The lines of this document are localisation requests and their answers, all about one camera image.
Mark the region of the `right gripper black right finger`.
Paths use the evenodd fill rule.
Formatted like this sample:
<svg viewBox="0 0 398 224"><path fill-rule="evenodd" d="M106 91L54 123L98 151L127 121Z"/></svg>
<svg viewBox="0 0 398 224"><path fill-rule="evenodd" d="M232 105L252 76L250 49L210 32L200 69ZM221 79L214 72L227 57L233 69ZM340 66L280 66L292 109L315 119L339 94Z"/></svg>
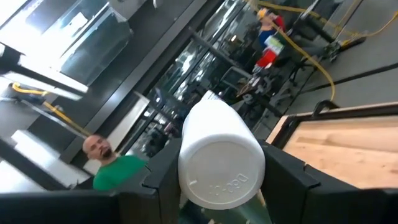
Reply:
<svg viewBox="0 0 398 224"><path fill-rule="evenodd" d="M359 189L261 142L262 194L275 224L398 224L398 189Z"/></svg>

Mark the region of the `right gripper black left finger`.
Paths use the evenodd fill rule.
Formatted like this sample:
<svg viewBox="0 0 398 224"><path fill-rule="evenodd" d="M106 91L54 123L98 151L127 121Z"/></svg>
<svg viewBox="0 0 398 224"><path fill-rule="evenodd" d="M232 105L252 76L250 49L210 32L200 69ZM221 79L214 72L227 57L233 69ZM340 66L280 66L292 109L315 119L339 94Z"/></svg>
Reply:
<svg viewBox="0 0 398 224"><path fill-rule="evenodd" d="M148 165L109 192L62 190L44 170L0 139L0 156L38 172L46 191L0 194L0 224L178 224L180 139L171 140Z"/></svg>

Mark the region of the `white pill bottle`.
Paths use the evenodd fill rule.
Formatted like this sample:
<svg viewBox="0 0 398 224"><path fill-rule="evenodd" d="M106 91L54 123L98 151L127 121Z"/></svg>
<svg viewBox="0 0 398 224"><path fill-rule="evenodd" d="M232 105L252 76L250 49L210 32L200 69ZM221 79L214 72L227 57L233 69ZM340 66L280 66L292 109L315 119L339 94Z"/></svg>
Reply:
<svg viewBox="0 0 398 224"><path fill-rule="evenodd" d="M182 128L178 179L187 198L204 208L226 210L261 188L266 159L237 111L207 91Z"/></svg>

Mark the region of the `black aluminium table frame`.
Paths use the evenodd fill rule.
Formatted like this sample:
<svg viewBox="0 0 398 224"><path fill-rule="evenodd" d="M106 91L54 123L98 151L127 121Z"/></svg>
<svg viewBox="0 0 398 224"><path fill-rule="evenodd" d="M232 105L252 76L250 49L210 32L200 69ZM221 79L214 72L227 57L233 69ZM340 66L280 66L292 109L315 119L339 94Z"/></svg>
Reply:
<svg viewBox="0 0 398 224"><path fill-rule="evenodd" d="M263 142L282 149L287 144L288 140L301 122L395 116L398 115L398 102L362 105L322 111L319 116L315 118L312 117L312 113L313 111L283 116L271 131L267 139L263 140Z"/></svg>

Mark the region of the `black frame clamp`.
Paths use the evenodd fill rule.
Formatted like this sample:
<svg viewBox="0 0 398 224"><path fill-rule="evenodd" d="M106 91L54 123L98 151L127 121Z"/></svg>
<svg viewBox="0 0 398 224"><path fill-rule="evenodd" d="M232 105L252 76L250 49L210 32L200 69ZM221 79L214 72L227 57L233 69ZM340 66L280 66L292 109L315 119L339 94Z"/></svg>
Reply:
<svg viewBox="0 0 398 224"><path fill-rule="evenodd" d="M331 100L322 100L322 101L319 101L317 104L316 104L316 106L315 106L315 108L314 108L314 110L313 110L313 113L312 113L312 117L317 117L317 116L319 116L319 114L322 112L322 111L328 111L328 110L333 110L333 109L338 109L338 108L340 108L338 105L336 105L333 101L331 101Z"/></svg>

